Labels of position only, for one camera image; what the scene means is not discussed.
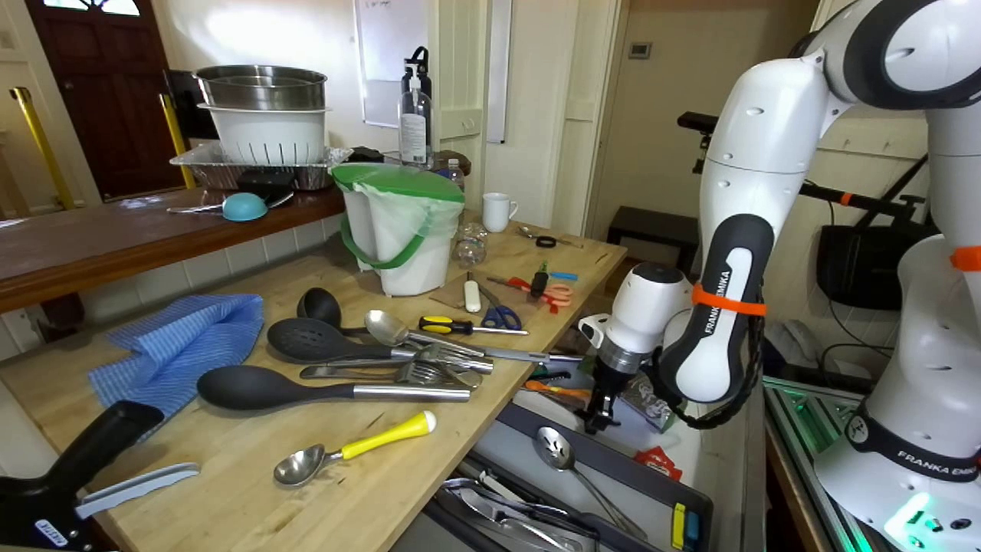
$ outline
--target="franka emika robot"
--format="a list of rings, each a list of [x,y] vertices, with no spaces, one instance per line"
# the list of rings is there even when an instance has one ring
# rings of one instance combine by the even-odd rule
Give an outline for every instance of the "franka emika robot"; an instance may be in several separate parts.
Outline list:
[[[896,350],[815,469],[900,549],[981,551],[981,0],[858,0],[792,55],[746,71],[719,116],[700,187],[701,280],[638,265],[610,314],[580,322],[597,348],[587,431],[612,422],[639,370],[689,425],[731,418],[759,378],[763,270],[818,140],[857,103],[922,109],[942,234],[903,257]],[[694,419],[683,399],[726,404]]]

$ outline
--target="black spoon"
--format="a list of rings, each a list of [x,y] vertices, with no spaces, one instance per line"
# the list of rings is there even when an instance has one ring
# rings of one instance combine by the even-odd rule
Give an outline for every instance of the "black spoon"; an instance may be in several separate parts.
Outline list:
[[[296,304],[296,316],[314,318],[331,324],[343,335],[366,335],[368,329],[340,327],[340,303],[331,292],[324,288],[310,288]]]
[[[326,387],[300,385],[260,366],[224,366],[197,380],[197,392],[208,403],[231,411],[263,411],[330,399],[375,399],[463,403],[470,389],[460,386],[341,383]]]
[[[287,318],[269,327],[269,345],[290,362],[311,364],[337,359],[412,359],[415,352],[344,339],[337,328],[314,318]]]

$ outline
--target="stainless steel bowl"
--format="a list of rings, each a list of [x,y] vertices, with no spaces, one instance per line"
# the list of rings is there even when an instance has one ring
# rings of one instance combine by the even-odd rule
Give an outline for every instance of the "stainless steel bowl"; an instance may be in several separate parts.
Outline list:
[[[210,106],[260,111],[324,109],[327,77],[271,65],[220,65],[195,74]]]

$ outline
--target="blue striped towel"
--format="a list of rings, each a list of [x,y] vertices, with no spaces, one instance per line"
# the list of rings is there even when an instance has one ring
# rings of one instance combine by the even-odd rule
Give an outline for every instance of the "blue striped towel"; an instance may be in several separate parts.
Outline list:
[[[104,407],[129,400],[150,405],[168,420],[197,394],[208,370],[241,364],[262,329],[262,298],[191,296],[108,335],[132,351],[126,359],[88,372]]]

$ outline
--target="black stool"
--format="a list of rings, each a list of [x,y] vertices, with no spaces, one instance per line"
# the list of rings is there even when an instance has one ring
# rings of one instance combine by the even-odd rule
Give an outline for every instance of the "black stool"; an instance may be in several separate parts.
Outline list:
[[[678,248],[675,267],[687,276],[692,275],[692,265],[698,251],[698,219],[637,207],[620,207],[606,232],[606,242],[619,245],[623,238]]]

